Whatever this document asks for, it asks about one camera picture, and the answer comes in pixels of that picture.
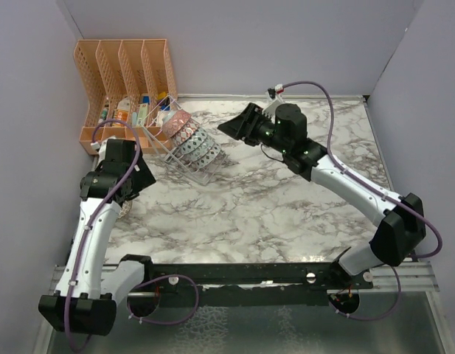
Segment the pink patterned bowl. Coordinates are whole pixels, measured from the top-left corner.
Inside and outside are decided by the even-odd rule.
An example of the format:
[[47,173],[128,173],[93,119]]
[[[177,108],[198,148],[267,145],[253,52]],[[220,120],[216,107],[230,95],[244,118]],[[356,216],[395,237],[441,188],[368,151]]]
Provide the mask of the pink patterned bowl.
[[201,158],[193,162],[193,166],[200,170],[206,167],[208,164],[214,161],[214,159],[221,152],[221,147],[219,144],[215,143]]

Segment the light blue floral bowl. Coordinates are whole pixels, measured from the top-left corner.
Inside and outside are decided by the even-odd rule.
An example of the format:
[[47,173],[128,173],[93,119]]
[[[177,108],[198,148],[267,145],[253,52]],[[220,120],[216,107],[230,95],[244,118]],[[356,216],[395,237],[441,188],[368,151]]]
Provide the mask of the light blue floral bowl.
[[195,162],[199,160],[202,156],[206,155],[207,152],[213,147],[215,140],[208,136],[199,147],[194,149],[193,152],[188,153],[185,157],[188,162]]

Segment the red lattice bowl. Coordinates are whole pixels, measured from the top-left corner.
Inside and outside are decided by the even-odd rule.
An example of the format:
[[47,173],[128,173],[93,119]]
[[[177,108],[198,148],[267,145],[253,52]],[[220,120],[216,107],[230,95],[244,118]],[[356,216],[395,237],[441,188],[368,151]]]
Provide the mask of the red lattice bowl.
[[173,144],[179,146],[186,142],[196,130],[200,128],[198,122],[189,119],[172,137]]

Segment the dark blue triangle bowl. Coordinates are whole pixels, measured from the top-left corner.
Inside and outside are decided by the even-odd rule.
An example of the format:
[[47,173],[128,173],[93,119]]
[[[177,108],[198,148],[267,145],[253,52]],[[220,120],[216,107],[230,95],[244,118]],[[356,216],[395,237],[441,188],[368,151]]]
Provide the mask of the dark blue triangle bowl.
[[206,138],[207,132],[203,128],[199,128],[186,142],[180,145],[179,153],[183,156],[193,152]]

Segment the black leaf pattern bowl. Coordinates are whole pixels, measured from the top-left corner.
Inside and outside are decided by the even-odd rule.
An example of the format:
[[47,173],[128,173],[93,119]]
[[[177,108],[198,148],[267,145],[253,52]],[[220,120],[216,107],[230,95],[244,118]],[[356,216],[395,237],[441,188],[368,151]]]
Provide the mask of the black leaf pattern bowl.
[[174,136],[191,118],[185,110],[171,111],[163,120],[162,130],[167,138]]

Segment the brown geometric bowl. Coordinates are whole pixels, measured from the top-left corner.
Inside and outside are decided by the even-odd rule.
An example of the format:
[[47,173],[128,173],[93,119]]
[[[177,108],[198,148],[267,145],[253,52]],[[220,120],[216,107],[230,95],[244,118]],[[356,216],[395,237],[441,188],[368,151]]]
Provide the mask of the brown geometric bowl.
[[119,212],[118,218],[124,218],[132,209],[133,202],[132,201],[125,201],[121,207]]

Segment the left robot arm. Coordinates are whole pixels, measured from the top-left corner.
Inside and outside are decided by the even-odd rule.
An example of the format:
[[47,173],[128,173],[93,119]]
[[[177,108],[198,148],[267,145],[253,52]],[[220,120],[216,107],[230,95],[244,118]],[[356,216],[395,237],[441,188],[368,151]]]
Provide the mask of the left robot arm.
[[38,303],[41,315],[60,332],[108,335],[129,291],[146,291],[154,281],[142,256],[125,256],[103,275],[108,240],[122,205],[156,180],[135,141],[108,138],[99,152],[97,167],[80,182],[80,215],[64,271],[53,294]]

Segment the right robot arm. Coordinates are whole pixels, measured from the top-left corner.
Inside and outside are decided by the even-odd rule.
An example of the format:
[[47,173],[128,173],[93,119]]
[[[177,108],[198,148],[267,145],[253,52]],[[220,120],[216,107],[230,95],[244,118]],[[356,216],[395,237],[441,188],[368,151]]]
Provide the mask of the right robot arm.
[[403,198],[381,188],[332,160],[325,146],[308,137],[307,127],[307,117],[295,104],[279,105],[274,118],[269,118],[261,107],[249,103],[218,130],[249,146],[273,148],[291,172],[334,192],[376,226],[371,240],[348,248],[333,261],[330,280],[334,286],[347,288],[369,268],[400,265],[426,236],[419,220],[422,201],[412,193]]

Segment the green white box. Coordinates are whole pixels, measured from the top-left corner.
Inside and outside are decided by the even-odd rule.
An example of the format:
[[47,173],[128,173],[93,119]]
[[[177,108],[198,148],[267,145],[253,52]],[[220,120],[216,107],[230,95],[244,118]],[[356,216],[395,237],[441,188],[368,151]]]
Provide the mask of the green white box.
[[137,119],[136,125],[137,126],[145,126],[147,122],[150,121],[150,104],[149,103],[141,103],[138,107],[137,111]]

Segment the white label card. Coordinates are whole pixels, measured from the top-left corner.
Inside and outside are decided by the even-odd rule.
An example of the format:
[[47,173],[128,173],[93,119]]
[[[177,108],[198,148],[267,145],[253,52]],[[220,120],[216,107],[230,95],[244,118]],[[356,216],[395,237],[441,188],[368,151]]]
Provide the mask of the white label card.
[[156,126],[157,127],[162,127],[163,126],[166,116],[167,116],[167,112],[166,111],[160,111],[157,114],[157,117],[156,117]]

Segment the orange packet in organizer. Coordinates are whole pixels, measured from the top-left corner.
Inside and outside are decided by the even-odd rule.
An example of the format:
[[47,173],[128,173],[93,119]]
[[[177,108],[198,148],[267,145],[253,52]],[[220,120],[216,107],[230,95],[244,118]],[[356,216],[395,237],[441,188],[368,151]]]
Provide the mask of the orange packet in organizer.
[[132,125],[132,104],[129,97],[122,98],[114,111],[114,119]]

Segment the yellow black tool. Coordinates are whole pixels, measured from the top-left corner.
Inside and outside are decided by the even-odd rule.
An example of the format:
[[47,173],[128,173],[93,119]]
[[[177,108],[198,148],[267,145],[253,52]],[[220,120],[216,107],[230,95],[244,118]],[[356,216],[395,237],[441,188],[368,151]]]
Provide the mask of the yellow black tool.
[[168,93],[166,91],[162,91],[157,96],[157,103],[162,103],[166,100]]

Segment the orange plastic desk organizer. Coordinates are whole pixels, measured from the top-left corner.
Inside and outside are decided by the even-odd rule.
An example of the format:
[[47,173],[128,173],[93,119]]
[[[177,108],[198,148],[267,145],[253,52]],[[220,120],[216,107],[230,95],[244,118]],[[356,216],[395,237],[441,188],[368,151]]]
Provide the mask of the orange plastic desk organizer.
[[[86,120],[80,133],[80,144],[88,155],[96,152],[91,140],[110,136],[134,140],[139,138],[142,150],[153,154],[143,130],[133,122],[133,115],[150,97],[150,106],[157,103],[160,92],[178,98],[173,64],[165,39],[84,39],[74,49],[75,65],[88,98]],[[118,102],[129,97],[132,104],[132,125],[114,119]],[[109,112],[106,121],[98,119],[104,105]]]

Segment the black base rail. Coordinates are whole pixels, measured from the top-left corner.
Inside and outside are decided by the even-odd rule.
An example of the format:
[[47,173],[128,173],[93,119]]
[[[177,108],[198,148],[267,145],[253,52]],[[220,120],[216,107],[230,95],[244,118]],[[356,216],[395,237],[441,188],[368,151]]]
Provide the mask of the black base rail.
[[331,263],[156,264],[150,257],[135,254],[123,260],[142,266],[143,282],[163,276],[189,277],[197,285],[200,306],[325,306],[328,291],[372,288],[364,271],[343,275]]

